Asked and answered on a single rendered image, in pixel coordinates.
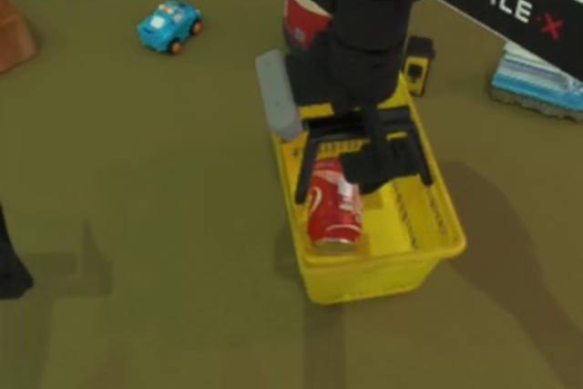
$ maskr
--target yellow plastic container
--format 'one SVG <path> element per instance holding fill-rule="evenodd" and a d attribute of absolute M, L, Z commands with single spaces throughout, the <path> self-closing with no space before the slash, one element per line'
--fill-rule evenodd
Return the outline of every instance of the yellow plastic container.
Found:
<path fill-rule="evenodd" d="M 350 302 L 411 291 L 439 261 L 465 248 L 464 232 L 403 78 L 395 96 L 380 107 L 401 105 L 411 108 L 434 184 L 426 187 L 418 176 L 401 178 L 363 197 L 363 237 L 351 255 L 322 256 L 312 250 L 307 207 L 293 201 L 307 134 L 288 143 L 273 136 L 295 253 L 313 302 Z M 303 118 L 316 118 L 331 115 L 332 110 L 328 105 L 313 106 L 301 113 Z M 319 157 L 356 150 L 362 144 L 355 140 L 322 145 Z"/>

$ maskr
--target toy car wheel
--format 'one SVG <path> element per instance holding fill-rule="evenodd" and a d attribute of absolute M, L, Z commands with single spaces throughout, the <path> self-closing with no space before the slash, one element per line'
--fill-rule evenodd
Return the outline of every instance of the toy car wheel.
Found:
<path fill-rule="evenodd" d="M 202 30 L 202 22 L 200 20 L 195 20 L 192 22 L 192 26 L 190 27 L 190 34 L 195 36 Z"/>
<path fill-rule="evenodd" d="M 168 45 L 168 52 L 172 55 L 176 55 L 182 50 L 182 44 L 179 40 L 172 40 Z"/>

